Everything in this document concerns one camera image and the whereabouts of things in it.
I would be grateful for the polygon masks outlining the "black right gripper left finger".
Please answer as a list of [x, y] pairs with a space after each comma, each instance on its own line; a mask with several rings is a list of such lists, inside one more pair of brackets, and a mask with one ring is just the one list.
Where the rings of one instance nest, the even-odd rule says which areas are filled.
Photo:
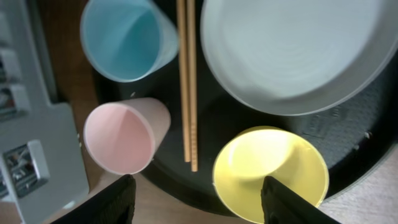
[[131, 224], [135, 199], [136, 180], [124, 175], [53, 224]]

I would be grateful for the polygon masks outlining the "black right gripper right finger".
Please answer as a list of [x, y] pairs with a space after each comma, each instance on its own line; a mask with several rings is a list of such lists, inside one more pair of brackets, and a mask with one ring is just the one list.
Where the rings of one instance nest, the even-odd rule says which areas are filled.
[[266, 224], [340, 224], [271, 176], [264, 178], [261, 205]]

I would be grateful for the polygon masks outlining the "yellow plastic bowl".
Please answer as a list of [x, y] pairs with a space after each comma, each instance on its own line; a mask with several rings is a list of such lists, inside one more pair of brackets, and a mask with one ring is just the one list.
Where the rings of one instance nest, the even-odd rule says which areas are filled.
[[271, 176], [315, 207], [324, 201], [329, 172], [320, 152], [304, 138], [272, 126], [239, 133], [218, 154], [213, 186], [218, 198], [238, 217], [264, 223], [261, 189]]

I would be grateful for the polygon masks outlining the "pink plastic cup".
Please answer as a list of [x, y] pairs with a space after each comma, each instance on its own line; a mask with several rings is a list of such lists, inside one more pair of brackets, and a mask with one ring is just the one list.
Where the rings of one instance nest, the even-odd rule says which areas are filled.
[[104, 170], [136, 174], [150, 164], [170, 125], [169, 110], [155, 98], [116, 101], [88, 115], [83, 139], [91, 158]]

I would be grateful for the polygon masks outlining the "light blue plastic cup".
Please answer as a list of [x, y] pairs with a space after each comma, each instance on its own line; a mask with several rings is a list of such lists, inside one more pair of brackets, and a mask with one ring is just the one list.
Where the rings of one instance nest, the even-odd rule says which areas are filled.
[[151, 0], [89, 0], [80, 40], [94, 69], [121, 83], [156, 72], [179, 51], [175, 25]]

